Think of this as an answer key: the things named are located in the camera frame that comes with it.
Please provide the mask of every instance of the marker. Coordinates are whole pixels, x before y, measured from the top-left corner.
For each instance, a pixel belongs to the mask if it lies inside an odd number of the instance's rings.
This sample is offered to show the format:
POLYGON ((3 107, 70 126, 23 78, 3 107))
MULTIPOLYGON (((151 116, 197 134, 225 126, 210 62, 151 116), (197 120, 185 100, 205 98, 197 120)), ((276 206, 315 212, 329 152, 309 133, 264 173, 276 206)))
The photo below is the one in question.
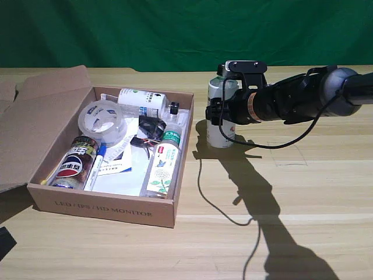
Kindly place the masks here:
POLYGON ((98 172, 100 171, 101 164, 104 160, 105 153, 106 153, 106 145, 101 145, 100 148, 98 149, 96 159, 93 163, 91 172, 89 173, 89 176, 87 179, 87 183, 84 187, 85 191, 91 191, 93 189, 98 172))

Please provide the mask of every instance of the aerosol can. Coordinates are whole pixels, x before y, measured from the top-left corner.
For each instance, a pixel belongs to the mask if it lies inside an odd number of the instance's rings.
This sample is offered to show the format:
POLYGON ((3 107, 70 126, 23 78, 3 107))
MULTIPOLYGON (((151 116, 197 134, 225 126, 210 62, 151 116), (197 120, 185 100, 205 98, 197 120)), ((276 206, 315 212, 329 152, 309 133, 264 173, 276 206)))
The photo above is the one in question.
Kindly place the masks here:
MULTIPOLYGON (((212 98, 223 97, 223 81, 225 78, 229 78, 229 72, 226 70, 224 64, 219 65, 217 68, 217 77, 209 82, 209 96, 207 98, 207 106, 210 105, 212 98)), ((227 80, 225 87, 225 100, 232 97, 232 95, 238 90, 239 85, 236 80, 227 80)), ((230 121, 223 120, 221 126, 224 134, 229 138, 234 139, 235 137, 235 124, 230 121)), ((207 120, 207 142, 214 148, 228 148, 233 142, 225 139, 220 133, 219 126, 213 125, 211 121, 207 120)))

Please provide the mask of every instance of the roll of tape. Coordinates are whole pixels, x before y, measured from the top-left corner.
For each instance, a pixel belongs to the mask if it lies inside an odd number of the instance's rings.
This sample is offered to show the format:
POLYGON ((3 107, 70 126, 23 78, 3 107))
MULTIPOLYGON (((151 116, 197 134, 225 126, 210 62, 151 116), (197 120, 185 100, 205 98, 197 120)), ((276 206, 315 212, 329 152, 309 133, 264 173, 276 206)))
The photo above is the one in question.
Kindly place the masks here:
POLYGON ((114 146, 126 134, 126 122, 120 106, 113 101, 90 103, 79 115, 78 125, 85 136, 107 147, 114 146))

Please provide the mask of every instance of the robotic arm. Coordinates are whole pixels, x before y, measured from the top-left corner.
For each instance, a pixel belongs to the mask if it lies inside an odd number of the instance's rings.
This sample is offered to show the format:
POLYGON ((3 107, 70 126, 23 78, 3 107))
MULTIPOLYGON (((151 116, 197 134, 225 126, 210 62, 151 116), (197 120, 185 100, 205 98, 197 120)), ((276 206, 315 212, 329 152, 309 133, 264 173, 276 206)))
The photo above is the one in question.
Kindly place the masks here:
POLYGON ((223 119, 241 125, 273 120, 297 124, 313 120, 310 132, 319 117, 350 116, 361 105, 373 104, 373 73, 360 75, 350 68, 326 66, 268 85, 266 70, 267 65, 260 61, 227 61, 218 66, 217 73, 224 78, 223 96, 210 100, 206 119, 219 125, 224 137, 223 119), (242 88, 225 100, 225 82, 230 79, 241 81, 242 88))

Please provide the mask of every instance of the wooden table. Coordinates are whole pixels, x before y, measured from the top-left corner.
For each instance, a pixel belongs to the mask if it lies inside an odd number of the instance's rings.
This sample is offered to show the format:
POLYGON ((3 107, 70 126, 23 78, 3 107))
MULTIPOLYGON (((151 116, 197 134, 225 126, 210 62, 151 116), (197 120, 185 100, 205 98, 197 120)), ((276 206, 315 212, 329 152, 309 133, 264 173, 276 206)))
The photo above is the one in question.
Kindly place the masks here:
MULTIPOLYGON (((270 67, 269 83, 310 66, 270 67)), ((372 66, 351 66, 359 73, 372 66)), ((0 69, 22 83, 50 69, 0 69)), ((372 279, 373 106, 323 118, 288 148, 206 149, 204 111, 214 72, 138 73, 89 69, 94 85, 195 94, 175 229, 39 212, 22 187, 0 195, 0 222, 17 241, 0 262, 1 279, 372 279), (202 199, 204 195, 237 226, 202 199), (243 201, 233 201, 240 191, 243 201), (258 239, 254 256, 247 263, 258 239)), ((240 126, 261 144, 287 142, 309 124, 240 126)))

